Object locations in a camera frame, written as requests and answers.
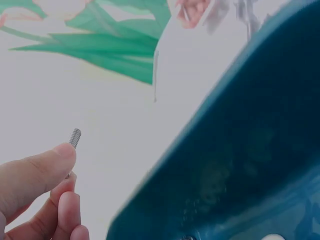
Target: finger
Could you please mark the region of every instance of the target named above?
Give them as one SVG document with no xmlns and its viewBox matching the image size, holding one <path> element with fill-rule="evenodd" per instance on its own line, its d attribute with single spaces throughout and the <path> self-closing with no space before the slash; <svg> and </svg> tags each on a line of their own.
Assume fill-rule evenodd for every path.
<svg viewBox="0 0 320 240">
<path fill-rule="evenodd" d="M 8 219 L 18 209 L 56 187 L 72 170 L 76 152 L 69 143 L 0 166 L 0 212 Z"/>
<path fill-rule="evenodd" d="M 6 220 L 6 224 L 10 224 L 12 223 L 17 217 L 19 217 L 21 214 L 23 214 L 30 206 L 32 203 L 29 203 L 23 207 L 21 207 L 20 209 L 18 209 L 12 216 L 10 216 L 7 220 Z"/>
<path fill-rule="evenodd" d="M 51 192 L 50 192 L 50 198 L 51 200 L 58 205 L 59 198 L 64 192 L 74 192 L 75 191 L 75 185 L 76 185 L 76 179 L 77 176 L 74 173 L 71 173 L 71 180 L 68 181 L 62 181 L 57 187 L 55 187 Z M 30 204 L 27 204 L 20 209 L 18 209 L 12 216 L 10 216 L 6 224 L 12 223 L 17 217 L 19 217 L 21 214 L 23 214 L 29 207 L 31 206 Z"/>
<path fill-rule="evenodd" d="M 77 226 L 71 233 L 70 240 L 90 240 L 89 231 L 85 226 Z"/>
<path fill-rule="evenodd" d="M 186 0 L 177 0 L 175 2 L 175 6 L 177 7 L 178 5 L 183 5 L 186 2 Z"/>
<path fill-rule="evenodd" d="M 58 225 L 59 199 L 63 193 L 75 190 L 76 178 L 77 176 L 71 173 L 69 178 L 64 179 L 51 191 L 50 198 L 30 221 L 7 232 L 8 239 L 51 239 Z"/>
<path fill-rule="evenodd" d="M 71 233 L 79 225 L 80 196 L 74 192 L 65 192 L 59 200 L 58 224 L 52 240 L 70 240 Z"/>
<path fill-rule="evenodd" d="M 197 8 L 195 6 L 186 7 L 185 10 L 186 10 L 186 13 L 189 16 L 189 19 L 192 19 L 197 13 Z"/>
</svg>

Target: blue-green surface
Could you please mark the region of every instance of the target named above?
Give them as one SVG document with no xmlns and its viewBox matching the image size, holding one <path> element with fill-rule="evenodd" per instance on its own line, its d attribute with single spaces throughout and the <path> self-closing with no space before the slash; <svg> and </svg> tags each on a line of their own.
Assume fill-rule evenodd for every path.
<svg viewBox="0 0 320 240">
<path fill-rule="evenodd" d="M 320 239 L 320 1 L 253 37 L 107 240 Z"/>
</svg>

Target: painted leaf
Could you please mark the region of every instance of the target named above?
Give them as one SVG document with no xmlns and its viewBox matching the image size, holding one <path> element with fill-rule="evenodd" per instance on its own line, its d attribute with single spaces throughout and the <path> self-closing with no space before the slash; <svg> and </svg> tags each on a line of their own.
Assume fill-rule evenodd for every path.
<svg viewBox="0 0 320 240">
<path fill-rule="evenodd" d="M 153 64 L 136 59 L 126 58 L 120 54 L 97 53 L 84 50 L 74 50 L 63 47 L 59 44 L 39 44 L 14 48 L 19 51 L 39 51 L 61 53 L 78 59 L 83 59 L 91 64 L 108 69 L 141 82 L 151 84 L 153 74 Z"/>
<path fill-rule="evenodd" d="M 8 20 L 42 21 L 43 19 L 35 12 L 24 7 L 10 7 L 5 9 L 0 17 L 0 26 Z"/>
</svg>

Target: green leaf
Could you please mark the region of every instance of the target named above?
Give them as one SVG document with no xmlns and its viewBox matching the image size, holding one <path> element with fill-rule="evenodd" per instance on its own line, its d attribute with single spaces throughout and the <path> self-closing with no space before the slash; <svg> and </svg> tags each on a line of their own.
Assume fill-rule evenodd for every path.
<svg viewBox="0 0 320 240">
<path fill-rule="evenodd" d="M 37 36 L 37 35 L 30 34 L 30 33 L 18 31 L 18 30 L 15 30 L 15 29 L 12 29 L 12 28 L 6 27 L 6 26 L 2 26 L 0 28 L 0 30 L 4 31 L 8 34 L 14 35 L 16 37 L 20 37 L 20 38 L 24 38 L 24 39 L 28 39 L 28 40 L 32 40 L 32 41 L 37 41 L 40 43 L 56 43 L 57 42 L 56 40 L 54 40 L 50 37 Z"/>
<path fill-rule="evenodd" d="M 97 54 L 96 52 L 66 48 L 58 44 L 31 45 L 13 48 L 12 50 L 60 53 L 83 59 L 104 69 L 129 76 L 147 84 L 152 84 L 153 64 L 151 62 L 127 58 L 120 54 L 109 54 L 107 52 Z"/>
<path fill-rule="evenodd" d="M 120 21 L 117 24 L 119 27 L 133 29 L 155 39 L 159 39 L 163 32 L 160 25 L 152 19 L 128 19 Z"/>
<path fill-rule="evenodd" d="M 153 56 L 157 43 L 149 39 L 126 39 L 108 34 L 51 34 L 64 47 L 84 52 L 108 52 L 135 56 Z"/>
<path fill-rule="evenodd" d="M 72 28 L 80 28 L 93 33 L 109 33 L 119 36 L 111 23 L 116 21 L 98 3 L 92 1 L 86 5 L 77 17 L 68 21 L 66 24 Z"/>
</svg>

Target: metal screw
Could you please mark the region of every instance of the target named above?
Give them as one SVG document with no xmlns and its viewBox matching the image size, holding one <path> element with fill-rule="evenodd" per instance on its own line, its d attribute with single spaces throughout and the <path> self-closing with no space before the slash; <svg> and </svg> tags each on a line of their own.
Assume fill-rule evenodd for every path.
<svg viewBox="0 0 320 240">
<path fill-rule="evenodd" d="M 77 148 L 79 139 L 81 137 L 81 131 L 78 128 L 75 128 L 71 134 L 69 143 L 74 147 L 74 149 Z"/>
</svg>

